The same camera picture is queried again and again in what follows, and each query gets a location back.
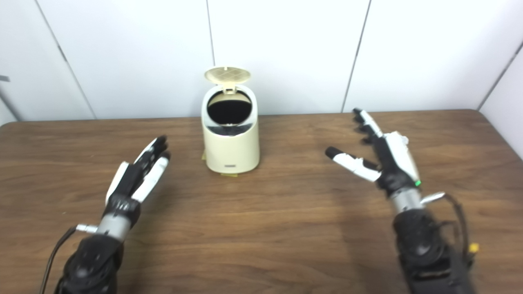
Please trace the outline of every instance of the yellow connector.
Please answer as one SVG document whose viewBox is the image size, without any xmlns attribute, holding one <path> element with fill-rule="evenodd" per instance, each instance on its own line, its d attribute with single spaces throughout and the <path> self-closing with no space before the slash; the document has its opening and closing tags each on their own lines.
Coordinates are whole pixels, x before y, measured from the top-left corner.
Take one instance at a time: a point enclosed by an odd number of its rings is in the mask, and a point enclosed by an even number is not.
<svg viewBox="0 0 523 294">
<path fill-rule="evenodd" d="M 480 250 L 480 245 L 477 243 L 470 243 L 469 245 L 469 252 L 472 254 L 476 254 Z"/>
</svg>

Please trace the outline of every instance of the white wall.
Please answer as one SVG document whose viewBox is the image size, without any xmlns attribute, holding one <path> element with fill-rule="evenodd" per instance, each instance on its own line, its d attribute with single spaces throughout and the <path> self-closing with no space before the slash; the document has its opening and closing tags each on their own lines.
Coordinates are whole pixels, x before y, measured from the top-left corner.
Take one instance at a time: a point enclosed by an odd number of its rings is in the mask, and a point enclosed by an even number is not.
<svg viewBox="0 0 523 294">
<path fill-rule="evenodd" d="M 520 0 L 373 0 L 345 111 L 477 109 L 523 40 Z"/>
<path fill-rule="evenodd" d="M 477 108 L 523 40 L 522 1 L 373 0 L 345 96 L 369 0 L 37 1 L 86 97 L 36 2 L 3 0 L 22 120 L 197 116 L 213 58 L 251 71 L 261 114 Z"/>
<path fill-rule="evenodd" d="M 261 114 L 340 112 L 368 4 L 209 0 L 216 65 L 251 72 Z"/>
<path fill-rule="evenodd" d="M 0 28 L 0 95 L 20 119 L 94 117 L 33 0 L 1 0 Z"/>
<path fill-rule="evenodd" d="M 205 0 L 38 0 L 98 118 L 199 115 Z"/>
<path fill-rule="evenodd" d="M 523 54 L 516 56 L 480 112 L 523 159 Z"/>
<path fill-rule="evenodd" d="M 5 106 L 5 103 L 0 99 L 0 127 L 8 122 L 16 121 L 11 111 Z"/>
</svg>

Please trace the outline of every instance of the wooden table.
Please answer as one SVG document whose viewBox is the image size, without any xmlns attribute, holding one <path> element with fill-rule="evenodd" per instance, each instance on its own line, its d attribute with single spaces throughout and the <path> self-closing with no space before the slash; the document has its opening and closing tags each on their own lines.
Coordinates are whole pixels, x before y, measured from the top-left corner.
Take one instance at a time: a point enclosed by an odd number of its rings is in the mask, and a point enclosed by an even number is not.
<svg viewBox="0 0 523 294">
<path fill-rule="evenodd" d="M 481 251 L 479 293 L 523 290 L 523 164 L 472 110 L 373 114 L 400 130 L 424 193 L 456 196 Z M 67 228 L 97 224 L 121 161 L 155 136 L 172 160 L 126 241 L 119 294 L 407 294 L 391 204 L 324 155 L 333 145 L 375 159 L 351 114 L 260 117 L 262 159 L 239 177 L 208 170 L 199 118 L 17 122 L 0 129 L 0 293 L 36 293 Z M 453 218 L 445 203 L 431 205 Z M 56 284 L 83 233 L 59 251 Z"/>
</svg>

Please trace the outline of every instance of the robotic hand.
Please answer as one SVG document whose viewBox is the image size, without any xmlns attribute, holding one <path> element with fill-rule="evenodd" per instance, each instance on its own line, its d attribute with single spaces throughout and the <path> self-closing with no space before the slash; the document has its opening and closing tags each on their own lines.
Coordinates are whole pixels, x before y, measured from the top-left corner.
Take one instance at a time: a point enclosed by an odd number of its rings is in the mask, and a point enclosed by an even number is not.
<svg viewBox="0 0 523 294">
<path fill-rule="evenodd" d="M 123 258 L 123 242 L 140 216 L 140 204 L 154 188 L 169 163 L 167 137 L 154 139 L 134 163 L 122 162 L 106 196 L 98 226 L 79 224 L 58 241 L 47 264 L 40 294 L 58 248 L 75 231 L 93 234 L 84 238 L 67 260 L 55 294 L 115 294 L 116 272 Z"/>
<path fill-rule="evenodd" d="M 354 109 L 359 131 L 368 135 L 363 141 L 372 144 L 380 161 L 378 165 L 329 147 L 325 154 L 354 174 L 376 182 L 394 203 L 399 260 L 412 294 L 474 294 L 468 270 L 474 250 L 469 249 L 467 224 L 461 206 L 450 195 L 439 192 L 421 197 L 418 170 L 408 150 L 408 139 L 398 132 L 384 134 L 364 110 Z M 463 249 L 458 254 L 454 246 L 443 239 L 440 228 L 455 222 L 437 222 L 425 209 L 425 204 L 446 198 L 456 211 L 463 235 Z"/>
</svg>

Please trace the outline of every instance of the black cable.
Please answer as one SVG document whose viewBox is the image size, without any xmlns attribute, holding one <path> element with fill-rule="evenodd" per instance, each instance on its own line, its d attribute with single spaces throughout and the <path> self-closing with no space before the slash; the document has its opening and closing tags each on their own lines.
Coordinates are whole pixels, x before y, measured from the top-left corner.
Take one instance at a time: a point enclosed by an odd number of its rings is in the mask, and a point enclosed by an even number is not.
<svg viewBox="0 0 523 294">
<path fill-rule="evenodd" d="M 69 237 L 76 231 L 76 227 L 71 227 L 67 230 L 67 232 L 58 240 L 56 243 L 56 246 L 53 249 L 53 252 L 51 252 L 51 256 L 49 256 L 49 260 L 47 261 L 47 267 L 46 272 L 43 274 L 43 281 L 42 286 L 40 286 L 39 294 L 43 294 L 46 290 L 47 280 L 49 279 L 49 273 L 51 271 L 51 266 L 53 265 L 54 256 L 58 252 L 58 249 L 60 249 L 60 246 L 69 239 Z"/>
<path fill-rule="evenodd" d="M 456 213 L 456 216 L 458 217 L 458 221 L 460 223 L 461 227 L 461 235 L 463 237 L 463 261 L 466 263 L 469 262 L 469 230 L 467 228 L 467 221 L 465 220 L 465 214 L 463 212 L 463 208 L 461 207 L 461 204 L 454 199 L 451 195 L 445 193 L 444 195 L 445 199 L 447 199 L 450 203 L 452 203 L 452 207 L 454 208 L 454 211 Z"/>
</svg>

